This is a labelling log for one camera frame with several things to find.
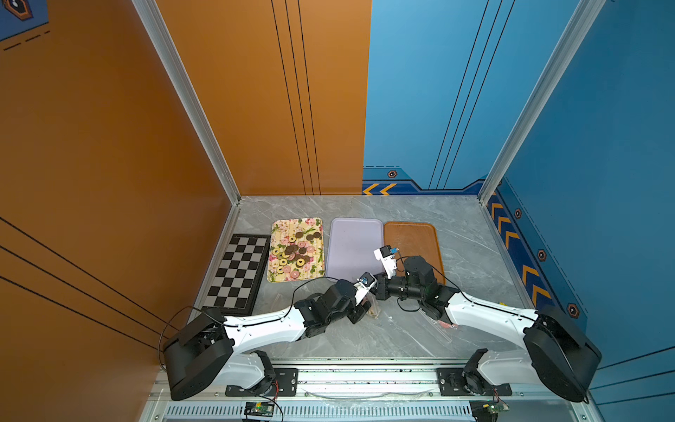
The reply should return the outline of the ziploc bag mixed cookies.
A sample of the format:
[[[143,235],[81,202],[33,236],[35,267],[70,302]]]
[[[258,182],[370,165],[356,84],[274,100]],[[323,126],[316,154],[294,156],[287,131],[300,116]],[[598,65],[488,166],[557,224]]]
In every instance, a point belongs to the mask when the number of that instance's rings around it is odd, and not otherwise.
[[[367,315],[370,318],[374,319],[379,318],[381,314],[381,307],[378,304],[378,301],[374,295],[367,294],[367,296],[363,300],[363,304],[367,306]]]

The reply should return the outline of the black white checkerboard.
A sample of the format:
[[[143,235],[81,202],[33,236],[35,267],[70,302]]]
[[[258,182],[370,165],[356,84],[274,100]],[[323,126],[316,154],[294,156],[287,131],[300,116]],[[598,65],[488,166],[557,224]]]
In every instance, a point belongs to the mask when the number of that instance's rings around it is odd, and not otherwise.
[[[226,315],[251,316],[262,285],[271,237],[234,234],[210,281],[202,306]]]

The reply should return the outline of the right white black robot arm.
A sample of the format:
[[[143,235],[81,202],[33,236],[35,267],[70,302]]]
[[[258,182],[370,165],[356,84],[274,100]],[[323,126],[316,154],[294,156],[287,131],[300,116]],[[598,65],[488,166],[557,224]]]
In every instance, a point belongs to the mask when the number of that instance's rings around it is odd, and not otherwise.
[[[574,403],[584,402],[602,359],[597,346],[556,307],[522,309],[464,293],[420,256],[404,260],[404,270],[386,265],[374,277],[374,295],[413,300],[429,318],[466,326],[504,339],[511,351],[476,350],[467,361],[461,387],[472,395],[513,383],[547,388]]]

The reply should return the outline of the ziploc bag ring cookies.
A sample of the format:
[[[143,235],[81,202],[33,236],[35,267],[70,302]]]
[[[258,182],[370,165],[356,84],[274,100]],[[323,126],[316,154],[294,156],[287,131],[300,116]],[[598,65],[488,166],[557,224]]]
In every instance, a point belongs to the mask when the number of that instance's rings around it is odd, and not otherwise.
[[[272,301],[272,321],[283,320],[290,315],[295,303],[295,293],[278,294]]]

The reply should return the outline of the right green circuit board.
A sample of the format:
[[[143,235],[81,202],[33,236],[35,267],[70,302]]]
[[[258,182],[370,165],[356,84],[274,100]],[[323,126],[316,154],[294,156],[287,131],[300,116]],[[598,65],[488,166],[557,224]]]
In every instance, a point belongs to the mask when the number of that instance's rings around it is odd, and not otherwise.
[[[502,401],[470,402],[475,422],[498,422],[502,413],[508,413],[510,406]]]

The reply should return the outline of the aluminium front rail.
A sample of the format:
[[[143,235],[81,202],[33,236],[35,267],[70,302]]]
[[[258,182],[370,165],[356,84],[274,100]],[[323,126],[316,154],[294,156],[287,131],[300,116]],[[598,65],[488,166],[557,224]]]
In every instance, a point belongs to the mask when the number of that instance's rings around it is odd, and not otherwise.
[[[399,397],[439,397],[441,382],[438,369],[462,369],[464,360],[457,359],[409,359],[409,360],[352,360],[352,359],[300,359],[272,360],[275,369],[297,369],[296,396],[285,398],[342,399],[365,398],[394,399]],[[513,394],[500,397],[511,404],[520,400],[562,400],[543,386],[511,384]],[[225,400],[226,387],[207,387],[189,400]],[[148,401],[171,400],[167,375],[159,374],[154,382]]]

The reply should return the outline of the brown plastic tray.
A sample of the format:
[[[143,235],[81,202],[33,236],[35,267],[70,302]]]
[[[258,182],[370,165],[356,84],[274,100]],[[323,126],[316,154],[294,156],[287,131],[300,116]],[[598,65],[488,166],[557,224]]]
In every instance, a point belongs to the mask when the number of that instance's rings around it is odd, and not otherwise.
[[[444,270],[436,228],[429,223],[385,223],[384,241],[398,250],[397,258],[421,256],[436,269]]]

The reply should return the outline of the green circuit board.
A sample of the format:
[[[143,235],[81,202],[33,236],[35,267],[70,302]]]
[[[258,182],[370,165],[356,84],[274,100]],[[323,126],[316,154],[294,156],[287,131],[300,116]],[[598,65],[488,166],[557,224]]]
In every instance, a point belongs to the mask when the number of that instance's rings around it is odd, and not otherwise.
[[[508,413],[510,406],[502,401],[470,402],[475,422],[498,422],[502,413]]]
[[[244,405],[245,420],[271,420],[275,416],[276,406],[269,401],[247,401]]]

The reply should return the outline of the lavender plastic tray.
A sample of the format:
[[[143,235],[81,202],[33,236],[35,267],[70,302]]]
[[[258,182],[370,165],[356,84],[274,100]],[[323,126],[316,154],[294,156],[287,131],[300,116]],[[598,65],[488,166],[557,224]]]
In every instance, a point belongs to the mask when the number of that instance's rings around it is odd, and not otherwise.
[[[384,246],[383,223],[377,219],[335,218],[330,224],[326,276],[356,281],[379,274],[383,265],[374,251]]]

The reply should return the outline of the ziploc bag pink cookies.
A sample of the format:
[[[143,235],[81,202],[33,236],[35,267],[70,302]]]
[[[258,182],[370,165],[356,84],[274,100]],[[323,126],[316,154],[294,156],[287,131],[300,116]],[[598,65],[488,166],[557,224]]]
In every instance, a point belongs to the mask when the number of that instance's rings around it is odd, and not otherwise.
[[[427,337],[439,344],[451,344],[453,342],[453,335],[458,329],[457,325],[436,320],[430,316],[423,316],[422,328]]]

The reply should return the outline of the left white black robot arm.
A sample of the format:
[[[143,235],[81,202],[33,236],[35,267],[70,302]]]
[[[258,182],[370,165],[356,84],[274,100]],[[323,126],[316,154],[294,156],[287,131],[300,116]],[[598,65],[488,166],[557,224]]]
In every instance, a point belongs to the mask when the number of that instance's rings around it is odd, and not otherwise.
[[[370,309],[366,297],[376,285],[366,275],[355,282],[339,280],[286,309],[247,318],[225,316],[216,308],[202,311],[163,345],[172,400],[193,397],[212,383],[267,391],[275,373],[260,348],[316,337],[342,318],[355,325]]]

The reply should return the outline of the left green circuit board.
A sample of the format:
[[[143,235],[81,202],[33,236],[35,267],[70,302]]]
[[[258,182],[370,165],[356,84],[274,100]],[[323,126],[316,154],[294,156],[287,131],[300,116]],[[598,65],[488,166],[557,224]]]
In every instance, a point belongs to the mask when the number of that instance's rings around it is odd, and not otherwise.
[[[244,405],[245,420],[271,420],[275,416],[276,406],[269,401],[247,401]]]

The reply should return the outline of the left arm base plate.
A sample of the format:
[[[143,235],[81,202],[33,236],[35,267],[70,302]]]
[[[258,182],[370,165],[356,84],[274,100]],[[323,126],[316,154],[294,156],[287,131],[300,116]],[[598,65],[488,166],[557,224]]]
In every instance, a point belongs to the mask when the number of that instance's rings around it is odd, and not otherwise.
[[[228,385],[226,397],[295,397],[297,394],[299,370],[296,367],[276,367],[275,379],[269,383],[266,391],[246,390],[234,385]]]

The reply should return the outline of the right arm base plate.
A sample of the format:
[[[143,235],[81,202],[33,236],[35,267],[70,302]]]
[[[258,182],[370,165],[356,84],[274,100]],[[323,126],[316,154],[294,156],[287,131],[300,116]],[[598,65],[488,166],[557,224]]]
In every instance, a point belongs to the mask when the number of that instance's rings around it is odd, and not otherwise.
[[[477,396],[477,397],[510,397],[513,395],[511,385],[489,384],[478,373],[466,373],[458,367],[440,367],[436,369],[439,390],[443,397]]]

